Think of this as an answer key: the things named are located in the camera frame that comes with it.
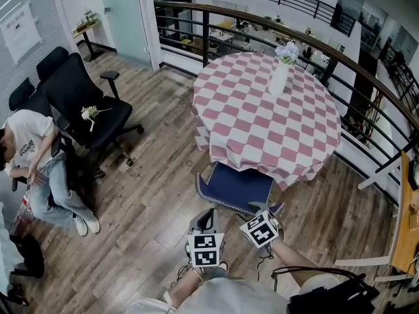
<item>person's hand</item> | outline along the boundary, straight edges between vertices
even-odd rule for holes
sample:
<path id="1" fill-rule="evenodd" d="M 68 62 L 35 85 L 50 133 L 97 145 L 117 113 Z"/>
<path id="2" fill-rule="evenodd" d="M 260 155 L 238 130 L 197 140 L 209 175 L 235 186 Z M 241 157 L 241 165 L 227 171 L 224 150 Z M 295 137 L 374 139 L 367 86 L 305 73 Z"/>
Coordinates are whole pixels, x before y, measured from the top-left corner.
<path id="1" fill-rule="evenodd" d="M 46 177 L 38 171 L 38 163 L 32 162 L 27 170 L 27 179 L 31 181 L 31 184 L 44 185 L 46 183 Z"/>

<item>white shoe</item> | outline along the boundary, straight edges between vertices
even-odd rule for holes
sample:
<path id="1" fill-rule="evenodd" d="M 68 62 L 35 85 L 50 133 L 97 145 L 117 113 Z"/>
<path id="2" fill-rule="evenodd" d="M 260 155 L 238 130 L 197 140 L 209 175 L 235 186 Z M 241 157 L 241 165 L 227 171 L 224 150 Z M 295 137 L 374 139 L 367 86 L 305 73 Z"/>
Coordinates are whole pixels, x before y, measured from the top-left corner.
<path id="1" fill-rule="evenodd" d="M 79 232 L 80 236 L 87 235 L 87 225 L 85 221 L 80 217 L 76 216 L 74 219 L 74 223 L 76 224 L 77 231 Z"/>
<path id="2" fill-rule="evenodd" d="M 84 221 L 89 227 L 90 231 L 93 232 L 93 234 L 97 234 L 100 231 L 99 220 L 94 215 L 92 215 L 90 220 L 84 219 Z"/>

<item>pink and white tablecloth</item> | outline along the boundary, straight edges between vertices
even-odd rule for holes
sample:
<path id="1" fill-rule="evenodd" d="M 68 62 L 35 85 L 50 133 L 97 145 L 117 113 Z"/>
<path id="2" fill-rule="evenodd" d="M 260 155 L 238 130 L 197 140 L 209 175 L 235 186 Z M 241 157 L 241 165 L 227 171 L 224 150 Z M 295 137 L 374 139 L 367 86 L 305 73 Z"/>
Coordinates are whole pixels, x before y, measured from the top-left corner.
<path id="1" fill-rule="evenodd" d="M 340 143 L 341 127 L 333 98 L 298 66 L 279 97 L 268 92 L 277 62 L 249 52 L 214 60 L 194 83 L 192 112 L 196 143 L 212 162 L 258 169 L 285 190 L 316 176 Z"/>

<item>glass door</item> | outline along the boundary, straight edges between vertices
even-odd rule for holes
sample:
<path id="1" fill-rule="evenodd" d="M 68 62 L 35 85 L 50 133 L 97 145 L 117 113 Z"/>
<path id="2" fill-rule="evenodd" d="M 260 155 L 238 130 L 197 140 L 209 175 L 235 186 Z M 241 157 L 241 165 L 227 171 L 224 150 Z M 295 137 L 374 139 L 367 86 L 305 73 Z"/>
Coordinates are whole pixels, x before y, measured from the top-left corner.
<path id="1" fill-rule="evenodd" d="M 151 67 L 139 0 L 103 0 L 118 55 Z"/>

